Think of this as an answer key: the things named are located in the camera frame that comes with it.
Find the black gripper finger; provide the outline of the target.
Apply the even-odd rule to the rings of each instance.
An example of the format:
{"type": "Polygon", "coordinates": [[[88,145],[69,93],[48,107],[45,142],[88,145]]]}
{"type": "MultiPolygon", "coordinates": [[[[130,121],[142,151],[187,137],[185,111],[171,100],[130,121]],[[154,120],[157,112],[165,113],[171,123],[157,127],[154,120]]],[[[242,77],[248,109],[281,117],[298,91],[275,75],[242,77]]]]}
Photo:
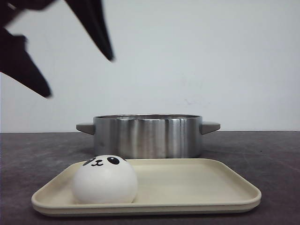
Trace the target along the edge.
{"type": "Polygon", "coordinates": [[[83,25],[99,51],[109,61],[112,61],[114,54],[105,23],[102,1],[67,0],[66,3],[83,25]]]}

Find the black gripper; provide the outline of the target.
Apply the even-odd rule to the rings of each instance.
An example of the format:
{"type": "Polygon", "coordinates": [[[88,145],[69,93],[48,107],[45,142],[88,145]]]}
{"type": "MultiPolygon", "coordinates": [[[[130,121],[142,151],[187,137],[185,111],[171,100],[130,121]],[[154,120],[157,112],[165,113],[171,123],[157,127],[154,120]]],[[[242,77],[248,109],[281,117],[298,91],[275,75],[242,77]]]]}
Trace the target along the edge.
{"type": "Polygon", "coordinates": [[[0,0],[0,71],[35,93],[49,98],[51,89],[26,51],[27,38],[12,35],[4,27],[24,10],[41,11],[54,0],[0,0]]]}

